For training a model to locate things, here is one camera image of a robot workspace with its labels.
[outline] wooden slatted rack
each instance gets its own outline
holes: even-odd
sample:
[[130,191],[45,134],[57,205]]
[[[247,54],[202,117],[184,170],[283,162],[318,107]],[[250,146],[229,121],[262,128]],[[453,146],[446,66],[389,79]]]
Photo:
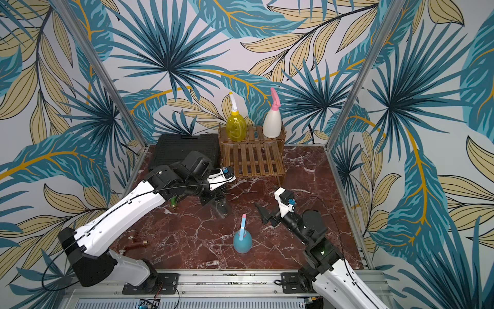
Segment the wooden slatted rack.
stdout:
[[223,166],[231,166],[237,178],[276,177],[282,186],[285,177],[283,148],[285,128],[277,138],[267,138],[262,127],[248,127],[246,139],[234,142],[228,138],[226,128],[219,126],[218,139]]

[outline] tropical leaf wallpaper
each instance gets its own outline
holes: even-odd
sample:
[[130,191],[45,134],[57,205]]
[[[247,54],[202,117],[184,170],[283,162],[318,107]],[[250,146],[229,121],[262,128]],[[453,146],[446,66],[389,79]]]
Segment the tropical leaf wallpaper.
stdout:
[[407,0],[331,150],[395,308],[494,307],[493,44],[494,2]]
[[[327,124],[391,0],[114,3],[101,20],[111,25],[93,34],[101,37],[93,45],[149,143],[164,132],[216,132],[230,113],[230,91],[240,112],[261,125],[276,87],[287,142],[303,144],[328,139]],[[397,24],[391,44],[405,37],[415,9]]]
[[[68,0],[149,143],[217,131],[230,91],[261,125],[276,87],[291,144],[328,139],[391,2]],[[397,308],[493,307],[493,9],[406,0],[332,151]],[[0,37],[3,306],[55,308],[58,231],[115,204],[142,149],[49,0],[0,1]]]
[[[113,48],[112,1],[75,0],[101,60]],[[48,0],[0,1],[0,281],[2,308],[56,308],[41,276],[66,226],[120,198],[142,151]],[[49,289],[68,285],[52,265]]]

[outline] yellow spray bottle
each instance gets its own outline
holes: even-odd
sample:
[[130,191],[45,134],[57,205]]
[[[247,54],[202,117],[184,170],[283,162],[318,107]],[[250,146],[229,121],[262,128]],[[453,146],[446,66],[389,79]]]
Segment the yellow spray bottle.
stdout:
[[232,141],[242,141],[247,134],[247,124],[242,115],[239,114],[237,103],[231,92],[230,101],[232,102],[232,115],[226,122],[226,134]]

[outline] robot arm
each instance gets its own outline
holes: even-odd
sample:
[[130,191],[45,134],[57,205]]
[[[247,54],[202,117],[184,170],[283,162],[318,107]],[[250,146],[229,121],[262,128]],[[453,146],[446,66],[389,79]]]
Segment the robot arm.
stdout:
[[358,277],[344,256],[326,239],[327,228],[321,214],[314,210],[302,216],[295,211],[296,202],[290,190],[275,192],[279,209],[269,212],[255,204],[262,222],[273,227],[285,225],[304,245],[307,264],[298,271],[300,285],[315,291],[337,309],[388,309],[377,295]]
[[221,188],[235,180],[232,168],[211,170],[211,161],[191,151],[182,162],[161,165],[146,175],[126,197],[98,218],[73,230],[69,227],[58,239],[82,286],[104,279],[129,283],[144,292],[156,292],[159,279],[146,260],[134,260],[109,250],[110,245],[146,213],[177,196],[199,195],[208,205],[224,199]]

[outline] black toolbox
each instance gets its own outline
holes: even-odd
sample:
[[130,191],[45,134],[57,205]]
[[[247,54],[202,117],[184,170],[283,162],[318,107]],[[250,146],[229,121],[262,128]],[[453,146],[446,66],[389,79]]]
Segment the black toolbox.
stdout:
[[181,162],[192,150],[199,151],[213,162],[213,168],[220,167],[218,134],[186,136],[180,134],[162,134],[156,144],[149,171],[159,165]]

